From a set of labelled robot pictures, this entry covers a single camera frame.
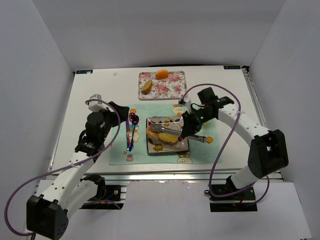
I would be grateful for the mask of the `orange round bun bottom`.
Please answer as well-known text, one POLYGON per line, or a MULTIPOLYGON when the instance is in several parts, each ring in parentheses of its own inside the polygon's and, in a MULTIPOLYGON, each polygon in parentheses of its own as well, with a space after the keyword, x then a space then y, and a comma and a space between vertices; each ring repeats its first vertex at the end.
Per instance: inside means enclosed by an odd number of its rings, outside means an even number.
POLYGON ((146 134, 150 139, 157 139, 159 133, 157 131, 153 131, 150 126, 146 128, 146 134))

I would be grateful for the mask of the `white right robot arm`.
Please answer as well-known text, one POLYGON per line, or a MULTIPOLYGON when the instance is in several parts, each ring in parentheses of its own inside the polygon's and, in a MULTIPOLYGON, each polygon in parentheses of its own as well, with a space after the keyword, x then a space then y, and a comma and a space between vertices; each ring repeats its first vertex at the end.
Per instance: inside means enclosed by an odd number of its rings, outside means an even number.
POLYGON ((194 109, 191 105, 182 114, 183 128, 181 138, 198 133, 202 125, 213 119, 231 128, 226 140, 237 133, 249 146, 247 164, 226 179, 219 193, 210 194, 216 198, 228 198, 250 188, 258 180, 279 171, 289 164, 285 135, 279 129, 270 130, 246 116, 236 96, 218 97, 209 83, 207 88, 198 92, 201 106, 194 109))

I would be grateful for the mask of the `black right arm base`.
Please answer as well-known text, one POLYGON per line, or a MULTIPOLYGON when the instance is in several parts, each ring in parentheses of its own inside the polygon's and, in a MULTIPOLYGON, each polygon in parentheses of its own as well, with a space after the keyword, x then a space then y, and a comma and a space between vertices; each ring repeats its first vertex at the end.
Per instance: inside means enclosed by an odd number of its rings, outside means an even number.
POLYGON ((256 195, 254 188, 228 197, 215 197, 208 189, 203 192, 209 198, 210 211, 212 213, 239 213, 257 212, 256 195))

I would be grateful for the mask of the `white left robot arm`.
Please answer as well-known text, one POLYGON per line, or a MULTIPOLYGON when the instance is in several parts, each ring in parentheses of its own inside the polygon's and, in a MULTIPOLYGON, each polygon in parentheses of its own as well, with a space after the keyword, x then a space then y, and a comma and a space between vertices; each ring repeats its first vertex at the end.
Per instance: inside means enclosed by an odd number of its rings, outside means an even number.
POLYGON ((70 218, 89 199, 102 195, 105 179, 97 174, 85 175, 108 148, 105 140, 113 127, 120 128, 128 119, 130 108, 98 99, 86 101, 91 113, 80 133, 67 166, 59 170, 54 182, 40 195, 26 203, 26 228, 51 240, 59 240, 70 218))

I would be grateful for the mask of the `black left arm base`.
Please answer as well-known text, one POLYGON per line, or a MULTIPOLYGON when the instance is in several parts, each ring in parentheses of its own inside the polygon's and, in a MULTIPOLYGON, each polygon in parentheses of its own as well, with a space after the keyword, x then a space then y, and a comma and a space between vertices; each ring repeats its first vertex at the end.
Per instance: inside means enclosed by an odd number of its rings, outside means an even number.
POLYGON ((106 183, 104 177, 90 174, 80 180, 81 183, 93 183, 96 194, 81 207, 83 210, 121 210, 124 206, 127 188, 125 185, 106 183))

